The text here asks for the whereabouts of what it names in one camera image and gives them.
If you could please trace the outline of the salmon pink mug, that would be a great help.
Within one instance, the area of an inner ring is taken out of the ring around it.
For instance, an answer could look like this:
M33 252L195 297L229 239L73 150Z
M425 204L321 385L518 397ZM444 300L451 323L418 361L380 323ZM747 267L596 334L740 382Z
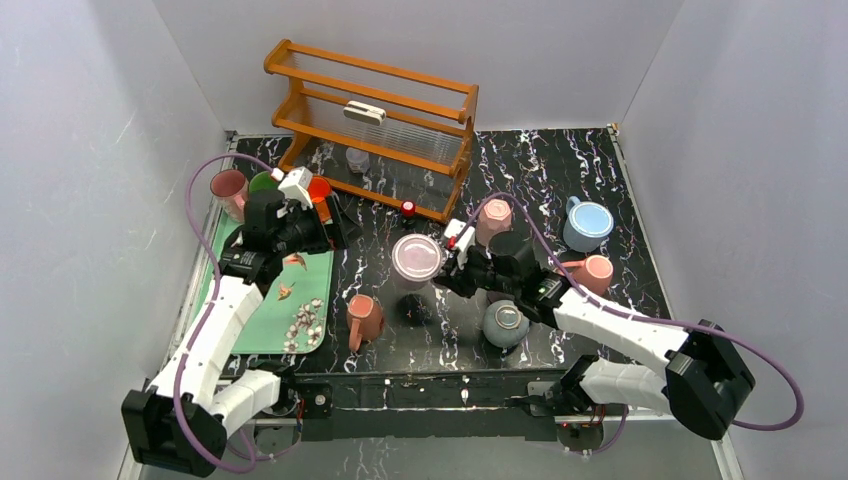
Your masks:
M381 304L373 297L356 294L347 305L347 324L349 327L348 346L351 352L358 352L365 342L379 338L385 328L385 317Z

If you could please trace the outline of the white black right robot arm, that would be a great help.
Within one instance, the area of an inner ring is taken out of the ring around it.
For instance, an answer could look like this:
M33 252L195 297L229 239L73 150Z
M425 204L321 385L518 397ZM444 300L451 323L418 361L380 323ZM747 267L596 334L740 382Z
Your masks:
M755 379L720 328L708 321L690 327L641 322L638 312L543 267L514 233L497 234L489 254L463 226L454 222L445 230L445 259L434 283L463 297L479 290L503 295L523 319L589 338L631 360L582 356L549 393L549 405L573 412L602 404L648 408L702 438L724 437Z

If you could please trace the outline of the pink ghost pattern mug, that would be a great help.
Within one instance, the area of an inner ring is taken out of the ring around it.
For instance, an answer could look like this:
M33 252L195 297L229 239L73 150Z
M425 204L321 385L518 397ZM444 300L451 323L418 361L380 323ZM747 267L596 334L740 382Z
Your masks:
M222 210L235 222L244 222L249 182L237 169L222 170L210 181L210 191Z

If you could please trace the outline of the orange mug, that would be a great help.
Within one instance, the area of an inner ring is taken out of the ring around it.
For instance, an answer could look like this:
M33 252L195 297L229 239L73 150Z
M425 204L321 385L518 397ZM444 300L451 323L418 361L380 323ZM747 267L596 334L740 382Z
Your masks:
M331 220L331 213L328 207L327 199L333 193L329 182L321 176L313 176L308 187L314 209L319 215L322 223Z

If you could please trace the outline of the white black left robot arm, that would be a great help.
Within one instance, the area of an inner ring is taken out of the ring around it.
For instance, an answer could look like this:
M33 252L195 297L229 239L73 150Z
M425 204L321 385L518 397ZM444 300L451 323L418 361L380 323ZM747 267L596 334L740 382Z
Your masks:
M165 367L121 405L136 462L205 478L216 469L246 473L252 464L224 462L231 436L261 410L279 404L286 373L280 366L247 370L217 388L233 346L293 254L347 248L362 233L337 194L301 202L261 190L244 207L244 222L213 255L204 305Z

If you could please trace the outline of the mauve mug white logo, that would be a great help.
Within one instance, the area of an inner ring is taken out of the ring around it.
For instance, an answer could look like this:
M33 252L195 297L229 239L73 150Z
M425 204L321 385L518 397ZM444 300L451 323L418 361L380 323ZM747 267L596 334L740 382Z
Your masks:
M423 234L408 234L393 246L392 275L398 288L407 291L425 287L444 263L442 246Z

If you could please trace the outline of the green mug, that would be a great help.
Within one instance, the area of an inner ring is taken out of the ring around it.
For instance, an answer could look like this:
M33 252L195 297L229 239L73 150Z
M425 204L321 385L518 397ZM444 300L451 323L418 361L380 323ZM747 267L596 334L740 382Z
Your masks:
M253 176L248 184L248 194L252 197L257 192L277 190L279 181L269 172L260 172Z

